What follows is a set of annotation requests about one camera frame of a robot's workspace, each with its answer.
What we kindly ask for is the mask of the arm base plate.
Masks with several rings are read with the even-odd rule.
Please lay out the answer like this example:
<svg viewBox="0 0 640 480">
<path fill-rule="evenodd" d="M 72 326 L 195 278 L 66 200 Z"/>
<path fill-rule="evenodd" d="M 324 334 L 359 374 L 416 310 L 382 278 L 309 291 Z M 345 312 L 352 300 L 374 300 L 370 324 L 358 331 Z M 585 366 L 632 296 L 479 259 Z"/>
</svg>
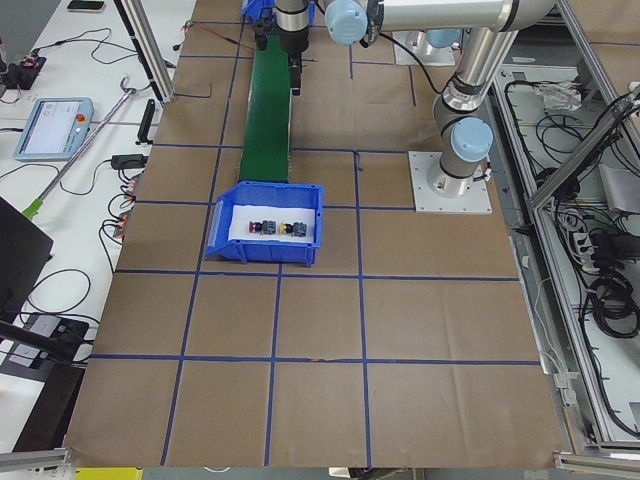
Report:
<svg viewBox="0 0 640 480">
<path fill-rule="evenodd" d="M 436 48 L 429 41 L 426 32 L 396 31 L 393 38 L 413 53 L 425 66 L 454 66 L 456 59 L 451 46 Z"/>
<path fill-rule="evenodd" d="M 470 178 L 456 179 L 441 169 L 440 157 L 440 152 L 408 152 L 415 210 L 435 214 L 491 214 L 481 166 L 476 165 Z"/>
</svg>

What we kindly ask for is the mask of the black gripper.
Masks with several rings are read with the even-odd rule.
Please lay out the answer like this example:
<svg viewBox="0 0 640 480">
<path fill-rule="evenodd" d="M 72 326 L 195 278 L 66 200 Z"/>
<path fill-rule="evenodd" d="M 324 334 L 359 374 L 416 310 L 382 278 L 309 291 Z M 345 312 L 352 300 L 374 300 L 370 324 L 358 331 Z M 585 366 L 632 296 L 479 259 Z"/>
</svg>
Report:
<svg viewBox="0 0 640 480">
<path fill-rule="evenodd" d="M 308 28 L 297 31 L 287 31 L 278 28 L 278 36 L 281 49 L 290 57 L 290 88 L 292 96 L 301 93 L 302 58 L 301 54 L 308 48 Z"/>
</svg>

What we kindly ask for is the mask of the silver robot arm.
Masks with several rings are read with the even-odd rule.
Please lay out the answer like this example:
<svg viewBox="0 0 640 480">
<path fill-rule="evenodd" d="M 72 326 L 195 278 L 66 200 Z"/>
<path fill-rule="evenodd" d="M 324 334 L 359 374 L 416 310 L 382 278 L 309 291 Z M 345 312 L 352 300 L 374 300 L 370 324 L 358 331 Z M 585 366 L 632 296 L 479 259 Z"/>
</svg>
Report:
<svg viewBox="0 0 640 480">
<path fill-rule="evenodd" d="M 309 0 L 276 0 L 276 22 L 281 49 L 288 56 L 291 93 L 301 90 L 302 54 L 309 47 Z"/>
<path fill-rule="evenodd" d="M 541 19 L 552 1 L 326 1 L 325 25 L 332 40 L 371 45 L 384 32 L 471 30 L 455 73 L 436 97 L 433 114 L 444 148 L 427 174 L 430 188 L 445 198 L 464 196 L 488 156 L 493 132 L 474 117 L 517 32 Z"/>
</svg>

